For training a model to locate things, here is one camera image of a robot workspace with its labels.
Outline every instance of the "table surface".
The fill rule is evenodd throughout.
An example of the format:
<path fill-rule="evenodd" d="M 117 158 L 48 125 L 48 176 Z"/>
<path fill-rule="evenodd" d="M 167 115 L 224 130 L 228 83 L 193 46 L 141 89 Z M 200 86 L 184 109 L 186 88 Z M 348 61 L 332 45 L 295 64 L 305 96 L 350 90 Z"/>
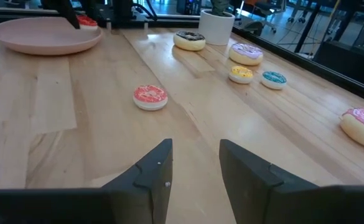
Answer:
<path fill-rule="evenodd" d="M 339 116 L 364 100 L 264 51 L 254 81 L 227 78 L 235 42 L 175 48 L 177 29 L 106 31 L 93 49 L 35 57 L 0 46 L 0 188 L 99 187 L 165 138 L 174 140 L 168 223 L 233 223 L 218 160 L 222 138 L 318 185 L 364 184 L 364 147 Z M 282 91 L 260 74 L 285 74 Z M 169 93 L 138 109 L 139 85 Z"/>

